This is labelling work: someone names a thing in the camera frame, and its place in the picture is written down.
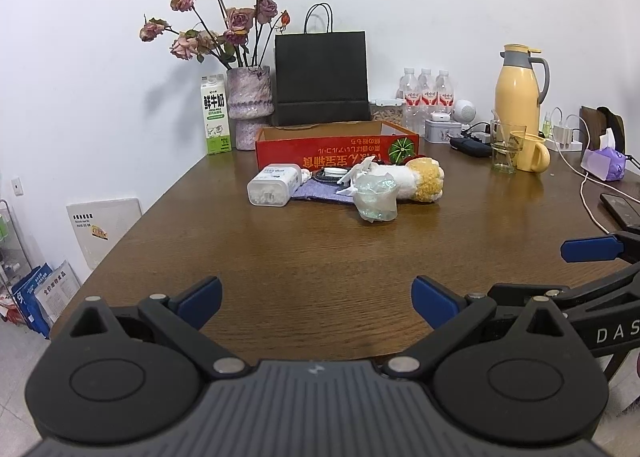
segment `glass cup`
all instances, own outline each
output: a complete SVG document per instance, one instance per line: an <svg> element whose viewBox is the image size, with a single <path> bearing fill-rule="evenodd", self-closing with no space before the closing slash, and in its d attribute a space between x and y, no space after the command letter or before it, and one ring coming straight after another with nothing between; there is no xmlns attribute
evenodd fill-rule
<svg viewBox="0 0 640 457"><path fill-rule="evenodd" d="M515 173L518 152L524 145L527 127L494 119L491 121L490 129L492 167L499 172Z"/></svg>

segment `blue gripper pad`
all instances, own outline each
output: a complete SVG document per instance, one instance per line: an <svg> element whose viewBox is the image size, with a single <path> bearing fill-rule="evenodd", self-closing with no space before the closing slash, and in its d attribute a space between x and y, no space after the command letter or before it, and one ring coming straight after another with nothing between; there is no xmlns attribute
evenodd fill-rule
<svg viewBox="0 0 640 457"><path fill-rule="evenodd" d="M197 284L193 292L190 289L171 300L169 309L191 327L200 330L220 310L221 305L222 282L210 277Z"/></svg>
<svg viewBox="0 0 640 457"><path fill-rule="evenodd" d="M596 262L615 260L625 246L613 235L564 241L560 255L565 262Z"/></svg>
<svg viewBox="0 0 640 457"><path fill-rule="evenodd" d="M466 307L466 300L429 277L416 277L411 302L431 328L437 329Z"/></svg>

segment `clear plastic bag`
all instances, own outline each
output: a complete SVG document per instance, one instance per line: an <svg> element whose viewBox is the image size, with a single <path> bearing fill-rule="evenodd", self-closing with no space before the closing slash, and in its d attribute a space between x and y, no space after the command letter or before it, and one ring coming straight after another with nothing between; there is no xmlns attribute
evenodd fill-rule
<svg viewBox="0 0 640 457"><path fill-rule="evenodd" d="M353 195L353 202L360 217L369 222L386 222L398 217L396 198L400 186L389 174L363 175L358 177L354 185L357 193Z"/></svg>

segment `dried rose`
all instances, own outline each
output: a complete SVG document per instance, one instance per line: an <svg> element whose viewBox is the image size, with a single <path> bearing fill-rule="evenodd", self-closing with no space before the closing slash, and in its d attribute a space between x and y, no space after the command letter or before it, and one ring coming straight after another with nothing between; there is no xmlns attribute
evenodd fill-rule
<svg viewBox="0 0 640 457"><path fill-rule="evenodd" d="M278 30L278 32L283 33L284 30L287 28L287 25L289 25L290 23L291 23L291 17L289 16L289 13L285 9L282 13L282 16L280 17L280 25L277 26L276 29Z"/></svg>
<svg viewBox="0 0 640 457"><path fill-rule="evenodd" d="M146 21L145 24L140 29L140 39L143 42L150 42L154 40L158 35L162 34L169 24L164 20L160 20L159 18L152 18L149 21Z"/></svg>
<svg viewBox="0 0 640 457"><path fill-rule="evenodd" d="M198 53L198 40L196 38L187 38L184 33L169 47L171 54L181 60L190 60L194 54Z"/></svg>
<svg viewBox="0 0 640 457"><path fill-rule="evenodd" d="M193 0L171 0L171 9L174 11L189 11L193 8Z"/></svg>
<svg viewBox="0 0 640 457"><path fill-rule="evenodd" d="M266 24L278 13L278 6L273 0L258 0L258 5L255 6L255 14L258 19L258 23Z"/></svg>
<svg viewBox="0 0 640 457"><path fill-rule="evenodd" d="M226 26L233 32L248 31L254 26L255 11L249 7L236 9L229 7L226 10Z"/></svg>
<svg viewBox="0 0 640 457"><path fill-rule="evenodd" d="M230 29L227 29L224 34L222 35L225 40L229 43L231 43L231 45L245 45L247 43L248 40L248 34L247 31L245 30L240 30L240 31L231 31Z"/></svg>
<svg viewBox="0 0 640 457"><path fill-rule="evenodd" d="M216 48L216 44L218 43L218 34L212 32L211 34L208 31L200 31L196 36L196 40L198 41L198 52L200 54L211 54L211 51Z"/></svg>

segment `red cardboard box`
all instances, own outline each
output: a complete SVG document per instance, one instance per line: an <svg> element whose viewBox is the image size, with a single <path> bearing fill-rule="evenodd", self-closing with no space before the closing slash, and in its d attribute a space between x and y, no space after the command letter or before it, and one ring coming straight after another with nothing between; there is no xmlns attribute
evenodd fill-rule
<svg viewBox="0 0 640 457"><path fill-rule="evenodd" d="M375 155L385 164L398 164L418 153L419 137L388 121L329 122L308 126L265 127L258 132L258 169L271 163L295 163L318 170L351 167Z"/></svg>

